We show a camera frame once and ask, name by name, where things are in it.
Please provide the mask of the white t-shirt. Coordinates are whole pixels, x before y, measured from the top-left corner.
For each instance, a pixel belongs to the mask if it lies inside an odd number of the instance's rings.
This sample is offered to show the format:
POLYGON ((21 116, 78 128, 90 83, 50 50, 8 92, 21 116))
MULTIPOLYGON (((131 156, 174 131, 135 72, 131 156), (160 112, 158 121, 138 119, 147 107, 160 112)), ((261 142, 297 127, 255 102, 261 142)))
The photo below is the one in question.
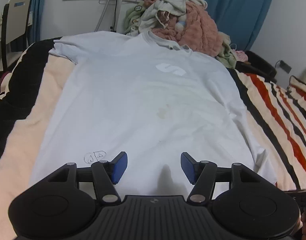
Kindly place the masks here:
POLYGON ((268 151, 216 59, 147 31, 63 37, 50 55, 74 63, 46 129, 30 178, 34 185, 66 163, 89 167, 126 152, 121 196, 182 195, 192 189, 183 152, 220 167, 242 163, 275 184, 268 151))

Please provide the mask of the black wall socket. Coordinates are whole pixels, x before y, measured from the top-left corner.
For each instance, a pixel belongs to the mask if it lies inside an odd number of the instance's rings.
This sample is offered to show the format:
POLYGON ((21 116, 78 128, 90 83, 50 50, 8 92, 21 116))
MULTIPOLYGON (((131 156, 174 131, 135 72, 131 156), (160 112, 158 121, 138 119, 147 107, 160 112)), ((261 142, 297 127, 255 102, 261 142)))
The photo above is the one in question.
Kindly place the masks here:
POLYGON ((274 67, 282 69, 287 74, 289 74, 292 70, 292 67, 283 60, 277 61, 274 67))

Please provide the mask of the black bag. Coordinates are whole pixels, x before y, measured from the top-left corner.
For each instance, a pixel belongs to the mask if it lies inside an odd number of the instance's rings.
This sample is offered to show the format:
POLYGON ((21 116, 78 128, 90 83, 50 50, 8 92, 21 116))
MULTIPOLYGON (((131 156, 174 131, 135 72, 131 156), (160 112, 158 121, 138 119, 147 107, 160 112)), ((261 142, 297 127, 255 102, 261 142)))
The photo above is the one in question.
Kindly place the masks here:
POLYGON ((252 51, 248 50, 245 54, 248 57, 248 63, 237 61, 235 66, 236 70, 245 74, 259 75, 273 83, 277 82, 275 78, 277 71, 271 64, 252 51))

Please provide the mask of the striped fleece blanket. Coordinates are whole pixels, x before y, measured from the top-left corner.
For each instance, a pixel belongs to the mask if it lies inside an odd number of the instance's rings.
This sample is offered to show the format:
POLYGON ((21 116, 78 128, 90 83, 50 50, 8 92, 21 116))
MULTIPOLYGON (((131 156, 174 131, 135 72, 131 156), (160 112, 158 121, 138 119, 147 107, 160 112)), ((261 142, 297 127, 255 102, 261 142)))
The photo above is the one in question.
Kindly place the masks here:
MULTIPOLYGON (((4 78, 0 92, 0 239, 13 239, 11 201, 29 176, 51 113, 73 63, 49 55, 52 39, 36 42, 4 78)), ((263 77, 230 70, 247 108, 248 124, 269 150, 281 190, 306 190, 306 83, 284 89, 263 77)))

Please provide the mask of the green patterned garment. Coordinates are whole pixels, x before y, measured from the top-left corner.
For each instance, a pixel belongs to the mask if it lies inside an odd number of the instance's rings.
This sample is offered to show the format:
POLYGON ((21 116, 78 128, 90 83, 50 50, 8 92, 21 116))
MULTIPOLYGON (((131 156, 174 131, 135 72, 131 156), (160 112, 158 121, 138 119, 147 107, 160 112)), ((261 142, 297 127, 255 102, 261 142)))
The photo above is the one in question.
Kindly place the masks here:
POLYGON ((146 11, 144 2, 141 1, 137 5, 131 7, 126 11, 123 28, 124 34, 128 36, 137 36, 138 28, 141 22, 141 16, 146 11))

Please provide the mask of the blue curtain right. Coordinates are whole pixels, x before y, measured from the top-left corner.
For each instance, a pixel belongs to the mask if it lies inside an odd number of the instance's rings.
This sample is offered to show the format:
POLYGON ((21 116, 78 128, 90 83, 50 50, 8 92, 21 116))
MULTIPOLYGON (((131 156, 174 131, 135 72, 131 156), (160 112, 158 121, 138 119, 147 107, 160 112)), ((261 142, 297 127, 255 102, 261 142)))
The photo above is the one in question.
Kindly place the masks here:
POLYGON ((239 50, 250 50, 264 23, 272 0, 205 0, 218 30, 239 50))

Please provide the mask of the cream white garment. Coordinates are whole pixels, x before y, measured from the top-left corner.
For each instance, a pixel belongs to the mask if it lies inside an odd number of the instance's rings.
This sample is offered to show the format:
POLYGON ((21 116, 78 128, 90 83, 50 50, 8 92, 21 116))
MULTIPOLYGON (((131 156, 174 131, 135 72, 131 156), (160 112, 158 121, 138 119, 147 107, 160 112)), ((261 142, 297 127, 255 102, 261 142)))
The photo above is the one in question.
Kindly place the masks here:
POLYGON ((202 9, 208 4, 205 0, 144 0, 145 12, 139 20, 138 32, 162 27, 165 29, 171 16, 183 16, 186 14, 186 3, 193 2, 202 9))

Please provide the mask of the pink fluffy garment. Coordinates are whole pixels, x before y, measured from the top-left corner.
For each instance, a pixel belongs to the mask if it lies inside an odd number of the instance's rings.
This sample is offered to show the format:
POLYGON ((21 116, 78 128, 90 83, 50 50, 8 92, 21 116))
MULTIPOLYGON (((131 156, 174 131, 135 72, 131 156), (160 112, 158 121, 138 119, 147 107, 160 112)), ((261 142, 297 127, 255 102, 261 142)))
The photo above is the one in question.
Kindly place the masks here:
POLYGON ((193 2, 186 3, 186 14, 171 16, 165 29, 162 27, 151 30, 156 36, 165 40, 187 45, 193 51, 198 51, 215 57, 221 50, 222 37, 214 20, 206 9, 193 2))

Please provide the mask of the small pink garment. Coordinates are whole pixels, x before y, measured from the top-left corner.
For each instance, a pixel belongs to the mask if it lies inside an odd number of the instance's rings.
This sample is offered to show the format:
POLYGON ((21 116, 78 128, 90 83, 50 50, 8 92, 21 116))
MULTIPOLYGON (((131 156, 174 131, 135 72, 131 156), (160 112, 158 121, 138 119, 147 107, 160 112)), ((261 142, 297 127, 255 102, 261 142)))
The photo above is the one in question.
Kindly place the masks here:
POLYGON ((235 58, 237 61, 239 62, 247 62, 248 61, 248 56, 246 55, 246 53, 242 50, 232 50, 235 58))

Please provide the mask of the beige chair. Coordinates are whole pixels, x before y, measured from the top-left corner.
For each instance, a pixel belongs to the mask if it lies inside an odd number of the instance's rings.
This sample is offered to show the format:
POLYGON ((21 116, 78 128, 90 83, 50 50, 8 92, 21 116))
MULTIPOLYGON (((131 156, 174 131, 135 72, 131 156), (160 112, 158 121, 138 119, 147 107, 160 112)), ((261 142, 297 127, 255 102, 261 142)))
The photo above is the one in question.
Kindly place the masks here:
POLYGON ((6 72, 27 48, 27 29, 31 0, 9 0, 4 6, 1 30, 1 60, 6 72), (21 38, 22 45, 9 49, 9 44, 21 38))

